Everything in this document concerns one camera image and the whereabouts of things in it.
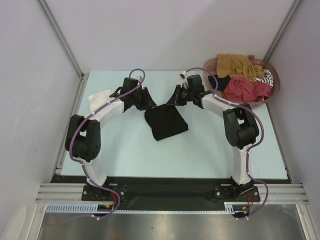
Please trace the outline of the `white tank top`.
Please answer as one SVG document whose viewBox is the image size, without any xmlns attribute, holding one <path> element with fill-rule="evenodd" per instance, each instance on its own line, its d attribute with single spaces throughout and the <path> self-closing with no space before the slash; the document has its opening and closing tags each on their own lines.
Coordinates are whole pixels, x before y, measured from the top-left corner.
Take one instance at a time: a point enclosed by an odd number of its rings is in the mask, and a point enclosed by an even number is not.
<svg viewBox="0 0 320 240">
<path fill-rule="evenodd" d="M 101 107 L 103 104 L 105 104 L 112 94 L 112 91 L 110 89 L 100 91 L 98 93 L 94 93 L 88 96 L 88 106 L 90 112 L 94 112 L 96 109 Z"/>
</svg>

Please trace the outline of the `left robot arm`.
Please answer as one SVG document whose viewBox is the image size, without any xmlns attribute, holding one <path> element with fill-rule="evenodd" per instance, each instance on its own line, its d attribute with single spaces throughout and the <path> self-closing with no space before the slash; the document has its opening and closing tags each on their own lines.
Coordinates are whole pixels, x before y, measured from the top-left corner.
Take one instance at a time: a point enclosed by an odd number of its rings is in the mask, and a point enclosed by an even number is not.
<svg viewBox="0 0 320 240">
<path fill-rule="evenodd" d="M 91 95 L 90 113 L 86 116 L 74 114 L 69 120 L 64 148 L 70 159 L 80 164 L 92 186 L 101 187 L 107 180 L 107 171 L 99 158 L 102 128 L 132 106 L 139 111 L 157 106 L 142 82 L 142 79 L 126 77 L 123 85 L 115 91 L 105 90 Z"/>
</svg>

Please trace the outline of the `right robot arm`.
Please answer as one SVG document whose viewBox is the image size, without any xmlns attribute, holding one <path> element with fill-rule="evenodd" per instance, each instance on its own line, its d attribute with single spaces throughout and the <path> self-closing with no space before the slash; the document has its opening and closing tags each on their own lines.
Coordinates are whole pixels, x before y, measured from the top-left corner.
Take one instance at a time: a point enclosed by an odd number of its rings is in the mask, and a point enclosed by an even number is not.
<svg viewBox="0 0 320 240">
<path fill-rule="evenodd" d="M 200 75 L 180 75 L 182 83 L 176 85 L 168 105 L 185 106 L 192 102 L 195 106 L 210 111 L 223 119 L 225 137 L 233 149 L 233 187 L 244 194 L 253 188 L 251 177 L 251 148 L 260 134 L 256 116 L 250 105 L 236 104 L 225 100 L 210 90 L 205 90 Z"/>
</svg>

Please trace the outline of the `black tank top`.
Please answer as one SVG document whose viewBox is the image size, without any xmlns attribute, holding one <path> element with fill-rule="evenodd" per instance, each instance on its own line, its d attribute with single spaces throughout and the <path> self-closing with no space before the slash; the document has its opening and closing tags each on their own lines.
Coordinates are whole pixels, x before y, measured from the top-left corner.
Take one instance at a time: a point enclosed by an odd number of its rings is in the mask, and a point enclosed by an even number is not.
<svg viewBox="0 0 320 240">
<path fill-rule="evenodd" d="M 156 141 L 182 134 L 189 126 L 174 105 L 163 104 L 146 110 L 144 118 Z"/>
</svg>

